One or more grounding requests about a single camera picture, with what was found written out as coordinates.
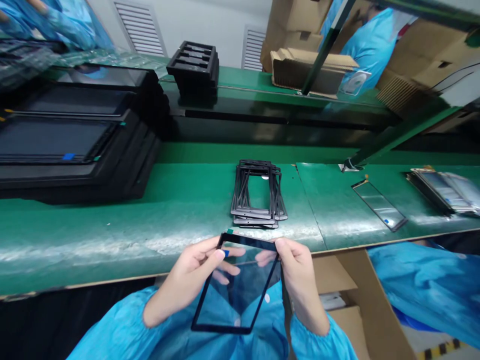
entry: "cardboard box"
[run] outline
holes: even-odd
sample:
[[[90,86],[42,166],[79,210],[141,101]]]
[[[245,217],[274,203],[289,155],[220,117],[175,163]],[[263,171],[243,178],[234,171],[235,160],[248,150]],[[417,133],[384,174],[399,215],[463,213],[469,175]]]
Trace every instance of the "cardboard box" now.
[[[319,34],[332,0],[273,0],[270,22],[286,31],[307,31]]]
[[[282,48],[293,48],[318,52],[324,37],[308,31],[289,31],[286,34]]]
[[[465,32],[418,19],[396,44],[387,68],[434,88],[480,57],[480,48],[468,47],[466,37]]]
[[[301,90],[318,53],[293,48],[271,51],[273,85]],[[359,65],[348,55],[329,54],[311,88],[311,92],[336,99],[345,73]]]
[[[365,249],[314,256],[313,268],[318,293],[340,292],[347,303],[329,314],[350,339],[359,360],[417,358]]]
[[[376,98],[403,120],[437,97],[428,87],[391,70],[385,71],[387,73],[385,77],[382,75],[383,80],[380,81],[382,89]]]
[[[273,0],[260,54],[263,69],[272,72],[270,52],[280,48],[318,51],[331,4],[332,0]]]

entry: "green metal frame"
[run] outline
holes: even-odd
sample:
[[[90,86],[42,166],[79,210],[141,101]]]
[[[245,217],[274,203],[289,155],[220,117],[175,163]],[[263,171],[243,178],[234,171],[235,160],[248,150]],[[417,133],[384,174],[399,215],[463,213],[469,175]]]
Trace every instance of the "green metal frame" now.
[[[356,0],[343,0],[339,13],[337,14],[335,20],[333,21],[333,24],[331,25],[331,28],[328,31],[328,34],[326,35],[325,41],[323,42],[321,50],[316,56],[313,66],[308,72],[308,76],[306,77],[305,84],[303,84],[303,88],[301,89],[301,93],[303,95],[307,95],[310,92],[310,89],[312,88],[312,85],[314,84],[317,78],[317,75],[320,72],[320,69],[324,65],[324,62],[327,59],[327,56],[329,55],[330,50],[332,49],[332,46],[335,43],[335,40],[337,40],[337,37],[340,34],[340,30],[342,30],[342,27],[344,26],[345,21],[349,17],[350,10],[352,10],[352,7],[354,6],[355,1]]]
[[[420,110],[410,119],[382,132],[375,138],[373,143],[360,149],[352,157],[347,158],[344,164],[349,169],[363,166],[460,109],[461,107],[459,106],[450,107],[441,98],[438,98],[437,101],[433,101],[433,103]]]

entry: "blue sticker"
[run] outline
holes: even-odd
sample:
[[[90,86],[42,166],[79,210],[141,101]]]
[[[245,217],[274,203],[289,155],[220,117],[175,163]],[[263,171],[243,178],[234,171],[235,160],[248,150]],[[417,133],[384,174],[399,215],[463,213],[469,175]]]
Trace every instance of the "blue sticker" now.
[[[73,153],[66,153],[65,155],[63,155],[62,160],[73,160],[74,157],[75,157],[75,154],[73,154]]]

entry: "yellow and black stripe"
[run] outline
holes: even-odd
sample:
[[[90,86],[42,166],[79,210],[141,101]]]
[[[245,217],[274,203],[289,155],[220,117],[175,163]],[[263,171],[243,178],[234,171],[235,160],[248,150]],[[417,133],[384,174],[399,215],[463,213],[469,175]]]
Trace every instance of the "yellow and black stripe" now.
[[[441,343],[436,347],[417,353],[416,358],[418,360],[432,360],[466,346],[468,346],[466,343],[458,339],[453,339],[452,341]]]

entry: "green conveyor belt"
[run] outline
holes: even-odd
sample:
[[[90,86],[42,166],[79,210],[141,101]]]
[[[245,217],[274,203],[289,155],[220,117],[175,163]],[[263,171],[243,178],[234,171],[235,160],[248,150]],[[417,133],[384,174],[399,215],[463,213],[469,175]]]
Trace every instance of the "green conveyor belt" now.
[[[288,221],[276,230],[326,249],[297,169],[277,164]],[[0,295],[170,271],[186,245],[233,226],[235,164],[157,164],[141,200],[104,206],[49,206],[0,200]]]
[[[435,213],[401,174],[417,165],[369,165],[364,173],[344,174],[334,164],[277,165],[289,219],[275,230],[233,226],[234,163],[158,163],[144,198],[121,204],[0,200],[0,295],[168,272],[187,244],[229,228],[263,239],[290,237],[312,252],[480,228],[480,219]],[[480,185],[480,167],[436,169]],[[397,233],[351,189],[365,173],[409,219]]]

